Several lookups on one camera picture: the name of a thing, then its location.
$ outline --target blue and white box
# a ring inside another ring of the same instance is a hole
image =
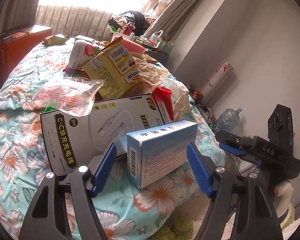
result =
[[[134,184],[146,187],[185,163],[197,126],[183,120],[128,133],[128,168]]]

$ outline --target silver bolt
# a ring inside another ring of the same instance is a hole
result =
[[[250,178],[252,179],[256,179],[258,177],[258,175],[255,172],[250,172],[249,173]]]
[[[219,173],[224,173],[226,171],[226,169],[224,167],[222,167],[222,166],[218,166],[216,168],[216,171],[219,172]]]
[[[48,173],[46,174],[46,177],[47,177],[48,179],[52,179],[53,176],[54,176],[54,173],[53,173],[53,172],[48,172]]]
[[[86,172],[87,170],[88,170],[88,167],[85,166],[85,165],[82,165],[82,166],[79,167],[79,171],[82,172],[82,173]]]

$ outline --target orange box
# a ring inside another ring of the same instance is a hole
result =
[[[0,86],[25,55],[51,34],[52,28],[40,25],[22,25],[0,34]]]

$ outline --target floral bedspread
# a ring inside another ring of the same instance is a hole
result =
[[[64,74],[72,42],[37,45],[0,90],[0,222],[14,239],[19,237],[36,188],[50,171],[40,124],[43,110],[31,98],[53,76]],[[223,165],[224,152],[200,112],[194,107],[184,119],[199,124],[195,143],[200,152]],[[198,193],[188,163],[150,186],[137,189],[129,181],[126,160],[119,160],[93,203],[108,239],[144,240],[164,224],[177,205]],[[70,194],[66,195],[66,207],[73,238],[80,239]]]

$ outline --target charging cable box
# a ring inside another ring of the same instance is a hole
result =
[[[184,164],[197,126],[183,120],[128,133],[128,168],[136,187],[146,187]]]
[[[94,103],[89,115],[74,117],[59,110],[41,114],[43,140],[56,175],[88,165],[112,143],[117,155],[127,152],[127,133],[171,123],[160,94]]]

